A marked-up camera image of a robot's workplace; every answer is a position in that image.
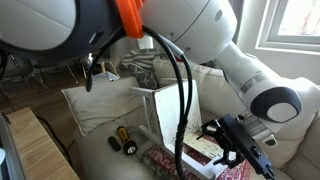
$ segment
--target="black cable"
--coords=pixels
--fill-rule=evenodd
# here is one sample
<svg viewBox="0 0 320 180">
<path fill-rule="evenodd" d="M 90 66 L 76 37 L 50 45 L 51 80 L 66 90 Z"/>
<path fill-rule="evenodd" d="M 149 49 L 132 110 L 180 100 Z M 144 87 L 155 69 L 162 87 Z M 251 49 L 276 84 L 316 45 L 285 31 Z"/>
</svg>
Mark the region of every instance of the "black cable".
<svg viewBox="0 0 320 180">
<path fill-rule="evenodd" d="M 163 50 L 168 55 L 169 60 L 171 61 L 174 73 L 177 78 L 179 99 L 180 99 L 180 121 L 181 121 L 183 119 L 183 115 L 184 115 L 184 93 L 183 93 L 182 78 L 181 78 L 180 70 L 179 70 L 177 62 L 176 62 L 176 58 L 174 57 L 174 55 L 173 55 L 172 51 L 170 50 L 170 48 L 168 47 L 168 45 L 162 40 L 162 38 L 160 37 L 160 35 L 158 33 L 156 33 L 155 31 L 153 31 L 152 29 L 150 29 L 146 26 L 142 26 L 142 29 L 144 32 L 149 34 L 153 39 L 155 39 L 160 44 L 160 46 L 163 48 Z"/>
<path fill-rule="evenodd" d="M 93 71 L 96 67 L 96 65 L 98 64 L 98 61 L 100 59 L 100 57 L 103 55 L 103 53 L 111 46 L 113 45 L 115 42 L 117 42 L 118 40 L 124 38 L 126 36 L 125 30 L 123 27 L 119 28 L 116 33 L 113 35 L 113 37 L 111 38 L 110 41 L 108 41 L 104 46 L 102 46 L 102 48 L 100 49 L 99 54 L 94 58 L 94 60 L 92 61 L 92 64 L 89 68 L 89 71 L 87 73 L 87 83 L 86 83 L 86 90 L 87 92 L 90 92 L 92 89 L 92 84 L 93 84 Z"/>
<path fill-rule="evenodd" d="M 160 37 L 160 35 L 158 33 L 156 33 L 155 31 L 153 31 L 152 29 L 150 29 L 146 26 L 143 26 L 143 31 L 145 33 L 147 33 L 148 35 L 150 35 L 153 39 L 155 39 L 160 44 L 160 46 L 163 48 L 163 50 L 166 52 L 166 54 L 169 57 L 169 60 L 171 61 L 174 73 L 177 78 L 178 91 L 179 91 L 179 101 L 180 101 L 180 117 L 179 117 L 179 124 L 178 124 L 178 128 L 177 128 L 175 159 L 176 159 L 176 168 L 177 168 L 178 175 L 179 175 L 180 179 L 185 179 L 184 172 L 183 172 L 183 166 L 181 163 L 182 162 L 181 161 L 181 154 L 182 154 L 182 149 L 183 149 L 184 132 L 185 132 L 186 125 L 188 123 L 187 117 L 188 117 L 191 102 L 192 102 L 192 74 L 191 74 L 191 70 L 190 70 L 187 58 L 184 55 L 182 55 L 181 59 L 183 60 L 185 66 L 186 66 L 186 70 L 187 70 L 187 74 L 188 74 L 188 82 L 189 82 L 188 83 L 188 90 L 189 90 L 188 91 L 188 101 L 187 101 L 186 110 L 184 110 L 184 90 L 183 90 L 181 74 L 180 74 L 179 68 L 177 66 L 175 56 L 173 55 L 173 53 L 170 50 L 170 48 L 168 47 L 168 45 L 163 41 L 163 39 Z M 93 60 L 91 66 L 90 66 L 90 69 L 88 71 L 88 80 L 87 80 L 87 84 L 86 84 L 86 89 L 88 92 L 92 88 L 93 70 L 98 63 L 98 59 L 103 55 L 103 53 L 106 49 L 108 49 L 112 44 L 114 44 L 116 41 L 118 41 L 119 39 L 121 39 L 125 36 L 126 36 L 126 34 L 125 34 L 124 29 L 123 28 L 119 29 L 118 32 L 113 36 L 113 38 L 111 38 L 111 40 L 106 45 L 104 45 L 102 47 L 100 53 Z"/>
<path fill-rule="evenodd" d="M 55 134 L 55 132 L 53 131 L 51 125 L 48 123 L 48 121 L 46 121 L 44 118 L 40 117 L 40 116 L 36 116 L 37 119 L 39 119 L 40 121 L 42 121 L 43 123 L 45 123 L 47 125 L 47 127 L 49 128 L 52 136 L 54 137 L 54 139 L 58 142 L 58 144 L 61 146 L 61 148 L 63 149 L 63 151 L 65 152 L 66 156 L 67 156 L 67 160 L 70 164 L 70 166 L 72 167 L 72 159 L 70 157 L 70 154 L 67 150 L 67 148 L 63 145 L 63 143 L 60 141 L 60 139 L 57 137 L 57 135 Z"/>
<path fill-rule="evenodd" d="M 187 58 L 184 55 L 182 55 L 182 59 L 184 60 L 184 64 L 186 65 L 186 69 L 188 69 L 187 73 L 188 73 L 188 81 L 189 81 L 188 103 L 187 103 L 186 111 L 184 111 L 184 91 L 183 91 L 182 78 L 181 78 L 179 68 L 177 66 L 176 59 L 175 59 L 172 51 L 167 46 L 167 44 L 163 41 L 163 39 L 156 32 L 154 32 L 152 29 L 143 26 L 143 31 L 146 32 L 147 34 L 149 34 L 153 39 L 155 39 L 161 45 L 161 47 L 167 53 L 167 55 L 171 61 L 171 64 L 173 66 L 173 70 L 176 74 L 177 84 L 178 84 L 178 89 L 179 89 L 179 98 L 180 98 L 180 119 L 179 119 L 179 124 L 178 124 L 178 128 L 177 128 L 177 134 L 176 134 L 177 139 L 176 139 L 176 144 L 175 144 L 175 163 L 176 163 L 176 170 L 179 175 L 179 178 L 181 180 L 184 180 L 185 176 L 184 176 L 184 171 L 183 171 L 183 166 L 182 166 L 182 149 L 183 149 L 184 132 L 185 132 L 186 125 L 188 123 L 187 117 L 188 117 L 188 113 L 189 113 L 191 102 L 192 102 L 191 70 L 190 70 Z"/>
<path fill-rule="evenodd" d="M 191 74 L 191 69 L 190 69 L 188 60 L 184 54 L 181 55 L 180 58 L 182 59 L 187 71 L 188 100 L 187 100 L 186 110 L 185 110 L 183 119 L 178 124 L 174 155 L 175 155 L 175 164 L 176 164 L 177 174 L 179 178 L 183 180 L 185 179 L 183 165 L 182 165 L 182 151 L 184 146 L 183 139 L 184 139 L 185 130 L 188 124 L 188 115 L 189 115 L 189 111 L 192 103 L 193 87 L 192 87 L 192 74 Z"/>
</svg>

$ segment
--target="white cushion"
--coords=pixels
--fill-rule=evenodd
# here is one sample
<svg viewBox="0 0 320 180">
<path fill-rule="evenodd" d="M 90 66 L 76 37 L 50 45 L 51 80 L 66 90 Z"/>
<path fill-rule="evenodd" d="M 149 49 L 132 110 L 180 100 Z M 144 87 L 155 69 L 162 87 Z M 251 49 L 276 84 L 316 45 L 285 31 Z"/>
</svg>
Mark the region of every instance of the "white cushion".
<svg viewBox="0 0 320 180">
<path fill-rule="evenodd" d="M 279 169 L 273 169 L 273 173 L 276 176 L 277 179 L 279 180 L 292 180 L 292 178 L 285 172 L 279 170 Z M 253 167 L 251 167 L 251 171 L 250 171 L 250 180 L 265 180 L 265 178 L 260 174 L 258 175 Z"/>
<path fill-rule="evenodd" d="M 298 153 L 288 163 L 287 172 L 294 179 L 316 180 L 320 177 L 320 120 L 308 130 L 305 140 L 301 143 Z"/>
<path fill-rule="evenodd" d="M 275 168 L 284 168 L 286 163 L 292 159 L 298 151 L 300 143 L 315 119 L 315 115 L 309 115 L 301 118 L 297 123 L 288 125 L 275 134 L 278 146 L 270 148 L 263 143 L 258 142 L 259 146 L 268 155 Z"/>
<path fill-rule="evenodd" d="M 154 179 L 152 170 L 136 155 L 125 155 L 122 142 L 116 133 L 119 126 L 134 127 L 143 124 L 143 121 L 144 111 L 143 108 L 139 108 L 115 121 L 110 121 L 97 127 L 86 137 L 76 132 L 75 139 L 79 146 L 86 179 Z M 114 136 L 121 144 L 121 151 L 115 152 L 111 148 L 108 143 L 110 136 Z"/>
<path fill-rule="evenodd" d="M 171 62 L 163 59 L 153 61 L 158 82 L 162 78 L 175 78 Z M 187 78 L 185 67 L 178 63 L 182 78 Z M 236 116 L 245 110 L 243 103 L 223 77 L 223 72 L 201 65 L 191 66 L 192 77 L 197 82 L 199 103 L 202 110 L 220 117 L 230 113 Z"/>
<path fill-rule="evenodd" d="M 83 136 L 103 123 L 117 119 L 142 106 L 141 98 L 129 92 L 138 87 L 135 77 L 109 82 L 108 78 L 97 80 L 91 92 L 84 86 L 64 89 L 74 119 Z"/>
</svg>

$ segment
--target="window frame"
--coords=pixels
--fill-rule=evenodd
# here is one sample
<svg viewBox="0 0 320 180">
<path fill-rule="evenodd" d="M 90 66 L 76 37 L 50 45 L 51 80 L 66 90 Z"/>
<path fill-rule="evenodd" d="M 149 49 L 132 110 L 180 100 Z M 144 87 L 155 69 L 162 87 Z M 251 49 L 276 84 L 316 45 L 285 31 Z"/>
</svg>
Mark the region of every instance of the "window frame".
<svg viewBox="0 0 320 180">
<path fill-rule="evenodd" d="M 278 35 L 288 0 L 268 0 L 264 11 L 256 49 L 320 55 L 319 36 Z"/>
</svg>

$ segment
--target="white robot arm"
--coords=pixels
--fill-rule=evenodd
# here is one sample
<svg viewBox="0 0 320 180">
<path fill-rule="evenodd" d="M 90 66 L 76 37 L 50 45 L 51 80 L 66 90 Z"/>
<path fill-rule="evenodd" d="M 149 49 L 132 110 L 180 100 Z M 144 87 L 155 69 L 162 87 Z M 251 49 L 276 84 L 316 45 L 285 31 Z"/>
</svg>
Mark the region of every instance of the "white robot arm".
<svg viewBox="0 0 320 180">
<path fill-rule="evenodd" d="M 320 110 L 320 89 L 314 83 L 284 79 L 232 42 L 237 21 L 228 1 L 146 0 L 140 13 L 146 26 L 179 46 L 191 61 L 213 60 L 271 133 Z M 0 50 L 29 59 L 85 56 L 110 42 L 120 27 L 111 0 L 0 1 Z M 263 140 L 270 133 L 250 135 Z"/>
<path fill-rule="evenodd" d="M 213 60 L 247 109 L 271 132 L 320 110 L 320 89 L 314 83 L 282 78 L 232 42 L 237 21 L 228 1 L 149 0 L 141 15 L 144 24 L 174 42 L 191 61 Z"/>
</svg>

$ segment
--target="orange connector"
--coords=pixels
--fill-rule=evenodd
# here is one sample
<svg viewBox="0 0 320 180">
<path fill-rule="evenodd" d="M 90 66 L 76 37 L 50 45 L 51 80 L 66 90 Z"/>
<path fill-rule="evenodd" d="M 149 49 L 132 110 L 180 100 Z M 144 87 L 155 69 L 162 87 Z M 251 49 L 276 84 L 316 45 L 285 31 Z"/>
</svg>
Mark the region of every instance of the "orange connector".
<svg viewBox="0 0 320 180">
<path fill-rule="evenodd" d="M 116 0 L 120 17 L 127 35 L 131 38 L 142 38 L 142 19 L 139 9 L 144 0 Z"/>
</svg>

